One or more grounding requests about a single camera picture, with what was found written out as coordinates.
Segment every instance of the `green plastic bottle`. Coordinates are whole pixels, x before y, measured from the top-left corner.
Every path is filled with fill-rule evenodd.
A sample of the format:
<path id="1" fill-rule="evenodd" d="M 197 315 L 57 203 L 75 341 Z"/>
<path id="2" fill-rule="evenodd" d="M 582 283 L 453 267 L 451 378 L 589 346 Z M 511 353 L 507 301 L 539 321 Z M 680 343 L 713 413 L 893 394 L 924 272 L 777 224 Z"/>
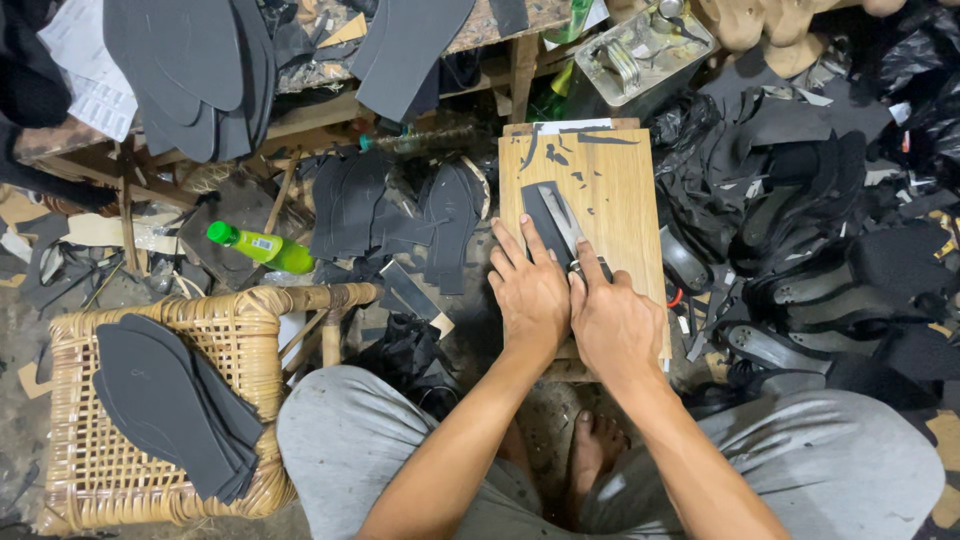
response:
<path id="1" fill-rule="evenodd" d="M 570 90 L 573 60 L 566 63 L 563 71 L 554 77 L 550 87 L 545 88 L 527 107 L 527 123 L 555 122 L 564 119 L 566 94 Z"/>
<path id="2" fill-rule="evenodd" d="M 593 0 L 573 0 L 570 3 L 570 22 L 560 28 L 544 31 L 543 38 L 563 45 L 580 37 L 580 34 L 584 31 L 584 25 L 587 23 L 587 15 L 592 7 Z"/>
<path id="3" fill-rule="evenodd" d="M 214 221 L 206 228 L 206 237 L 261 262 L 274 270 L 291 274 L 309 274 L 317 264 L 310 250 L 290 238 L 275 234 L 241 231 L 223 221 Z"/>

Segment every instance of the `hand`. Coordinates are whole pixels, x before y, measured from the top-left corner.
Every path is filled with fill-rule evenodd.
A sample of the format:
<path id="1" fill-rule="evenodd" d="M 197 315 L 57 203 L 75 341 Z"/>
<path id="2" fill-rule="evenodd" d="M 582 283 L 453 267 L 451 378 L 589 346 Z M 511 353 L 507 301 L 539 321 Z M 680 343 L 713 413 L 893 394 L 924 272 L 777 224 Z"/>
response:
<path id="1" fill-rule="evenodd" d="M 531 339 L 559 347 L 570 328 L 570 289 L 557 255 L 543 245 L 527 214 L 520 216 L 520 230 L 533 262 L 499 218 L 491 224 L 500 245 L 490 254 L 496 270 L 487 278 L 503 312 L 505 341 Z"/>
<path id="2" fill-rule="evenodd" d="M 657 364 L 663 342 L 663 309 L 634 292 L 630 274 L 618 270 L 604 278 L 593 247 L 577 240 L 584 283 L 570 272 L 573 335 L 580 359 L 611 391 L 626 382 L 663 381 Z"/>

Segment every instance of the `green bottle cap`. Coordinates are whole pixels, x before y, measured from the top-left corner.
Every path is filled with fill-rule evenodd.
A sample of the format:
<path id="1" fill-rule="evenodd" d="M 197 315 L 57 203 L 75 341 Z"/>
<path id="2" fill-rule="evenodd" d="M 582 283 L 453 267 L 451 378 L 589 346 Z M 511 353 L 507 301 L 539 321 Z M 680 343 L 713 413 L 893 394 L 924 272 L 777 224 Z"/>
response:
<path id="1" fill-rule="evenodd" d="M 206 237 L 218 244 L 226 242 L 231 234 L 233 234 L 233 227 L 223 221 L 214 221 L 206 228 Z"/>

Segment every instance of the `bare foot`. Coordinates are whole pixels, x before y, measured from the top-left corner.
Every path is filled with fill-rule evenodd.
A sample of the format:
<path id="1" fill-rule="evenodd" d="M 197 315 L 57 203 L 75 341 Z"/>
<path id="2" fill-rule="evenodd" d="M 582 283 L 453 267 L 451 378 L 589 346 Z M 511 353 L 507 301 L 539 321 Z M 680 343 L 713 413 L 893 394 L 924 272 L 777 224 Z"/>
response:
<path id="1" fill-rule="evenodd" d="M 564 496 L 566 526 L 576 531 L 580 508 L 597 478 L 606 475 L 621 452 L 628 448 L 627 437 L 616 420 L 588 410 L 580 411 L 570 441 L 567 461 L 567 488 Z"/>
<path id="2" fill-rule="evenodd" d="M 523 445 L 523 433 L 520 432 L 520 425 L 516 422 L 516 418 L 510 421 L 507 432 L 503 434 L 496 456 L 519 467 L 520 471 L 533 481 L 534 473 L 530 468 L 530 456 L 527 455 L 527 447 Z"/>

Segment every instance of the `red wire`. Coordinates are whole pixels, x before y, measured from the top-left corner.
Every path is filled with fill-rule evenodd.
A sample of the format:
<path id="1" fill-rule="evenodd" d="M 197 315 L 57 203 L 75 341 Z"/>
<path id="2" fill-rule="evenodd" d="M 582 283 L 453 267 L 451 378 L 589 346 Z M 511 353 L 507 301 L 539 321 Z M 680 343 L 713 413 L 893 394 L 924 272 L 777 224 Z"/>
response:
<path id="1" fill-rule="evenodd" d="M 676 306 L 677 304 L 679 304 L 679 303 L 680 303 L 680 300 L 682 300 L 683 298 L 684 298 L 684 290 L 678 287 L 678 288 L 677 288 L 677 297 L 674 298 L 673 300 L 671 300 L 670 302 L 668 302 L 666 306 L 667 306 L 667 307 L 674 307 L 674 306 Z"/>

